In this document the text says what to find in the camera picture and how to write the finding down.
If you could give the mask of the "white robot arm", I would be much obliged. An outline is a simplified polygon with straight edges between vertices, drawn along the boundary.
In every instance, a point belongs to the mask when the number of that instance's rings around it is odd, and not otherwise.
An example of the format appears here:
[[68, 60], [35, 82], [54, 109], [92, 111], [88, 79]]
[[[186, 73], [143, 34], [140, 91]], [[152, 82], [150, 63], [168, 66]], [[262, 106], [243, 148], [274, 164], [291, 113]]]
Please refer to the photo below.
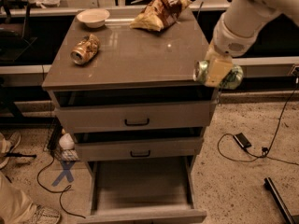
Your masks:
[[281, 14], [299, 25], [299, 0], [233, 0], [214, 28], [204, 84], [219, 86], [233, 68], [232, 58], [244, 55], [265, 25]]

